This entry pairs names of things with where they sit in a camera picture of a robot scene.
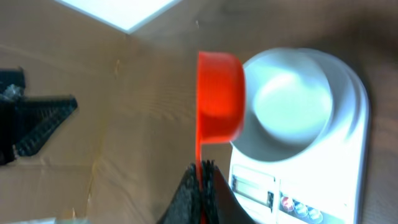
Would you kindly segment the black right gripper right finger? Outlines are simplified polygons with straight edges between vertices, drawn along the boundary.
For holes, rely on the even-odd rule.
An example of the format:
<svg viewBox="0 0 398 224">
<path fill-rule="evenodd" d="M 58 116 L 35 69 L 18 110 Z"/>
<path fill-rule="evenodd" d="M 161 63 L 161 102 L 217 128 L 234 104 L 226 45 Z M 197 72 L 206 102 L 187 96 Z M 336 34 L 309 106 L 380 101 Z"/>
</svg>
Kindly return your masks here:
<svg viewBox="0 0 398 224">
<path fill-rule="evenodd" d="M 202 205 L 208 224 L 255 224 L 213 161 L 201 162 Z"/>
</svg>

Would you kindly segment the white digital kitchen scale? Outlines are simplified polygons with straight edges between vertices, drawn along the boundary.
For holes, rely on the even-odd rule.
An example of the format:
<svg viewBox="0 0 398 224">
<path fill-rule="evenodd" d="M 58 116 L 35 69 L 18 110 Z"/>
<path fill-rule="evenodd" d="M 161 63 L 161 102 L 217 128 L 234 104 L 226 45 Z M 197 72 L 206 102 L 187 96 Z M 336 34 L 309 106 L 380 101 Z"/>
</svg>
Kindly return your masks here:
<svg viewBox="0 0 398 224">
<path fill-rule="evenodd" d="M 231 144 L 229 186 L 256 223 L 359 222 L 370 106 L 356 73 L 352 81 L 357 117 L 344 140 L 277 162 L 252 159 Z"/>
</svg>

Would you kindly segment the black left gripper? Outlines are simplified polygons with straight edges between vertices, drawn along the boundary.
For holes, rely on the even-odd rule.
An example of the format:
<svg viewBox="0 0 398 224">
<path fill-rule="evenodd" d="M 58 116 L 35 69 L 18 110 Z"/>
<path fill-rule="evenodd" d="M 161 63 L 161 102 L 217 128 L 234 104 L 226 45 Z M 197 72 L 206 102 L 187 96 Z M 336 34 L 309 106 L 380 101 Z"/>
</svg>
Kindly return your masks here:
<svg viewBox="0 0 398 224">
<path fill-rule="evenodd" d="M 78 108 L 74 96 L 32 97 L 24 95 L 22 68 L 1 69 L 1 165 L 21 157 L 36 155 L 54 131 Z M 14 118 L 16 112 L 16 140 Z"/>
</svg>

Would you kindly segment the red plastic measuring scoop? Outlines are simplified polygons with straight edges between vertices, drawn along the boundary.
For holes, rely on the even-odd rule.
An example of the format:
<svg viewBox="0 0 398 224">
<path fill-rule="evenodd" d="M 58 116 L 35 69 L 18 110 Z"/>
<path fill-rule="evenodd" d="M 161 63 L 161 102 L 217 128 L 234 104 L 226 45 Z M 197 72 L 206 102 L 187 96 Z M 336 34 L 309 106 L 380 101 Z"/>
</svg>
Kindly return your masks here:
<svg viewBox="0 0 398 224">
<path fill-rule="evenodd" d="M 239 60 L 227 53 L 199 52 L 195 160 L 201 191 L 201 146 L 237 137 L 243 125 L 244 99 L 244 75 Z"/>
</svg>

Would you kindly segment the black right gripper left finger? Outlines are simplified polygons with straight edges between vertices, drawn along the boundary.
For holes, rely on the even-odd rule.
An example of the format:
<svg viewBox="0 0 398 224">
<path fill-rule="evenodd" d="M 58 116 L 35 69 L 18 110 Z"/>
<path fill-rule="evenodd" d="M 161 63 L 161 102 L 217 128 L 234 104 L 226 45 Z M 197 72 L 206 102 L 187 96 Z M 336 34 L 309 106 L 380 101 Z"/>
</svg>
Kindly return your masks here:
<svg viewBox="0 0 398 224">
<path fill-rule="evenodd" d="M 175 194 L 157 224 L 199 224 L 201 222 L 201 193 L 196 165 L 190 164 Z"/>
</svg>

